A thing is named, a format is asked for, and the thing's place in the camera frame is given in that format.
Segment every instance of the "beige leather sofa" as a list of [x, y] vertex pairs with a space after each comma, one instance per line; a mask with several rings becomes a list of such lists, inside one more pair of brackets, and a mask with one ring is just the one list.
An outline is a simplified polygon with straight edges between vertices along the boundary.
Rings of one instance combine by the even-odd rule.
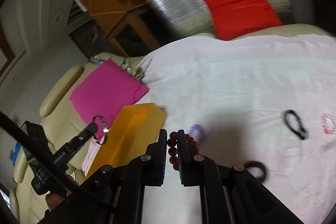
[[[246, 36], [277, 34], [291, 37], [298, 34], [315, 33], [319, 35], [330, 35], [328, 32], [316, 26], [306, 24], [284, 25], [272, 27]], [[199, 34], [214, 37], [211, 34]], [[123, 57], [103, 52], [99, 55], [102, 59], [112, 58], [117, 64], [121, 64]], [[131, 58], [134, 65], [140, 63], [143, 57]], [[56, 151], [63, 144], [71, 140], [75, 135], [85, 128], [86, 124], [81, 120], [78, 113], [72, 107], [69, 100], [71, 92], [78, 86], [87, 75], [96, 69], [97, 66], [87, 63], [84, 67], [74, 66], [55, 84], [49, 92], [40, 108], [40, 115], [43, 118], [41, 124], [50, 142], [52, 151]], [[68, 173], [75, 173], [78, 183], [84, 181], [84, 174], [81, 165], [88, 150], [88, 145], [84, 147], [69, 162]], [[44, 217], [47, 209], [45, 196], [38, 196], [31, 188], [33, 172], [28, 167], [27, 160], [21, 150], [17, 157], [14, 168], [14, 179], [17, 188], [10, 192], [10, 208], [21, 224], [35, 224]]]

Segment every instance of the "black cable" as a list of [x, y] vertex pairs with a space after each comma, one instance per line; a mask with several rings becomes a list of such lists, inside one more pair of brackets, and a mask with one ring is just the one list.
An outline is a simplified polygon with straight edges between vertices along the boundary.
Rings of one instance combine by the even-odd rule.
[[20, 129], [17, 125], [9, 119], [5, 114], [0, 112], [0, 127], [7, 131], [7, 133], [16, 139], [22, 146], [29, 150], [29, 152], [60, 182], [65, 188], [73, 193], [79, 193], [87, 198], [90, 198], [102, 206], [114, 212], [115, 208], [97, 199], [91, 193], [83, 190], [71, 180], [68, 179], [66, 173], [58, 166], [54, 165], [49, 157]]
[[[293, 129], [290, 125], [289, 122], [287, 120], [287, 116], [291, 114], [294, 115], [299, 123], [299, 127], [300, 127], [300, 131], [297, 131], [295, 129]], [[301, 118], [299, 117], [299, 115], [293, 110], [293, 109], [289, 109], [286, 110], [283, 114], [283, 119], [285, 120], [285, 124], [287, 125], [287, 127], [295, 134], [297, 135], [301, 140], [305, 140], [306, 138], [308, 138], [308, 132], [307, 130], [303, 127], [302, 122], [301, 122]]]

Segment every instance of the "sofa armrest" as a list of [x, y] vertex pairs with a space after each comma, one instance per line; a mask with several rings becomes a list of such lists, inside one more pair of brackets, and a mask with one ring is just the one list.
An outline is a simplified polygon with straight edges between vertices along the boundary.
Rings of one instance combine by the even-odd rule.
[[21, 183], [25, 177], [25, 173], [28, 167], [28, 162], [23, 148], [20, 148], [17, 154], [16, 162], [14, 165], [13, 177], [16, 183]]
[[63, 96], [68, 92], [71, 86], [78, 80], [83, 73], [83, 67], [80, 65], [73, 66], [68, 70], [49, 91], [48, 95], [40, 107], [40, 116], [48, 116], [58, 105]]
[[17, 200], [15, 189], [11, 189], [9, 192], [9, 208], [17, 221], [20, 222], [19, 201]]

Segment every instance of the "floor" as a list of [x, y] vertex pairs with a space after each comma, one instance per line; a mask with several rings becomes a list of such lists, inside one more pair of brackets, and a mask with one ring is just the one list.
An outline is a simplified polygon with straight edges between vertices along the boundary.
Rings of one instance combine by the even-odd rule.
[[[48, 92], [69, 68], [78, 64], [84, 65], [87, 60], [69, 36], [64, 37], [15, 78], [7, 100], [1, 103], [1, 111], [10, 118], [16, 115], [21, 123], [25, 120], [40, 123], [40, 106]], [[16, 141], [2, 130], [0, 140], [0, 182], [7, 189], [11, 189], [15, 183], [9, 153]]]

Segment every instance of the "black device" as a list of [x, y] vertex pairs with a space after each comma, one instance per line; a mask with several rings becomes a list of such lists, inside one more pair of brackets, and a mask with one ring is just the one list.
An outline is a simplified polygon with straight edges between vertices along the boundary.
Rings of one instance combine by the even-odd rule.
[[[65, 143], [54, 155], [48, 146], [48, 140], [41, 125], [25, 121], [21, 126], [21, 130], [37, 143], [54, 165], [60, 167], [61, 170], [65, 172], [68, 170], [67, 163], [92, 136], [95, 136], [98, 126], [94, 122], [90, 123], [78, 136], [75, 136], [71, 141]], [[31, 186], [35, 192], [38, 195], [44, 195], [50, 191], [51, 193], [57, 193], [65, 198], [67, 190], [63, 185], [59, 183], [27, 149], [24, 147], [23, 149], [29, 166], [34, 173]]]
[[[140, 224], [145, 186], [161, 186], [164, 180], [167, 132], [147, 147], [146, 154], [128, 165], [104, 165], [80, 187], [113, 209], [74, 193], [39, 222], [40, 224], [111, 223]], [[302, 222], [242, 165], [217, 165], [200, 155], [178, 131], [177, 149], [181, 183], [199, 186], [202, 223], [291, 223]]]
[[177, 150], [181, 183], [199, 186], [203, 224], [303, 224], [243, 165], [217, 165], [186, 142], [183, 130]]

